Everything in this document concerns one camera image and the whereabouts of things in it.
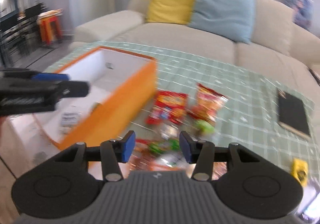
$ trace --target yellow package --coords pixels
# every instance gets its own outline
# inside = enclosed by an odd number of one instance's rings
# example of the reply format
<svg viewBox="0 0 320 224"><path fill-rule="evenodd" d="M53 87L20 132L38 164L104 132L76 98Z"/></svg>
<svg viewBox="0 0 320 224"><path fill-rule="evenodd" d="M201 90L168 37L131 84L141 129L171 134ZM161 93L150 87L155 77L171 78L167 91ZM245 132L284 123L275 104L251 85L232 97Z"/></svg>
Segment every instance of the yellow package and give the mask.
<svg viewBox="0 0 320 224"><path fill-rule="evenodd" d="M306 161L294 158L292 163L292 176L304 187L308 182L308 163Z"/></svg>

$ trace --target gray gripper base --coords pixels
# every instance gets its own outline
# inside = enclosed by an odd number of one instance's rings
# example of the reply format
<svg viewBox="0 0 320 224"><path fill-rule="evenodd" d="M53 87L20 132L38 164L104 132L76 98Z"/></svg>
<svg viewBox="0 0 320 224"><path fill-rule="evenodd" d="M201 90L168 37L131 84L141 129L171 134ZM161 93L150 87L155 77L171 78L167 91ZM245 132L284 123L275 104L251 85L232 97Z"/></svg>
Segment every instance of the gray gripper base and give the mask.
<svg viewBox="0 0 320 224"><path fill-rule="evenodd" d="M133 171L128 179L106 183L97 199L77 214L51 220L22 214L15 222L15 224L136 223L298 224L302 222L293 215L277 220L255 220L239 215L219 200L208 182L189 179L183 171Z"/></svg>

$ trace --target orange box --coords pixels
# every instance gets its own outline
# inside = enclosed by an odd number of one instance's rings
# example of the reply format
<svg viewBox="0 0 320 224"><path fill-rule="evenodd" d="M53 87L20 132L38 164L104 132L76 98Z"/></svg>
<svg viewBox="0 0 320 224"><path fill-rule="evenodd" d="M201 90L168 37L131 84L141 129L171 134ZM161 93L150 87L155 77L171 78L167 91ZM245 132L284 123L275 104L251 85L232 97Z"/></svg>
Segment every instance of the orange box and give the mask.
<svg viewBox="0 0 320 224"><path fill-rule="evenodd" d="M98 146L117 137L156 92L156 60L111 47L97 47L56 73L91 85L87 97L65 98L56 111L34 114L38 125L60 150L75 142ZM101 105L91 113L96 102ZM70 109L79 110L82 120L63 136L59 129L62 114Z"/></svg>

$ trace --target window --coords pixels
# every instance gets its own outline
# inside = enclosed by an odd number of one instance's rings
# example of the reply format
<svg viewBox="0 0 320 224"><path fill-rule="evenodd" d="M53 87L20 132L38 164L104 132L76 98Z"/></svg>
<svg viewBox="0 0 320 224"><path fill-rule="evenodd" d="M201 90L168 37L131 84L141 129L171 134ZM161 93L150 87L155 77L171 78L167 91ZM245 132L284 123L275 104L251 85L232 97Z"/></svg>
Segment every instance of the window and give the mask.
<svg viewBox="0 0 320 224"><path fill-rule="evenodd" d="M0 18L16 10L14 0L0 0Z"/></svg>

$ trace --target yellow pillow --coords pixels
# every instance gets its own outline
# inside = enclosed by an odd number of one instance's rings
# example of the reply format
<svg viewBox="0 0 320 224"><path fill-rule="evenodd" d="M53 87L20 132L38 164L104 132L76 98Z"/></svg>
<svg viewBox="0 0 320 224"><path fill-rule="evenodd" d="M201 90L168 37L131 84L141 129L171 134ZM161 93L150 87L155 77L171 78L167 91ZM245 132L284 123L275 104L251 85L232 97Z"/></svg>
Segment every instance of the yellow pillow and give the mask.
<svg viewBox="0 0 320 224"><path fill-rule="evenodd" d="M194 0L150 0L147 22L188 24Z"/></svg>

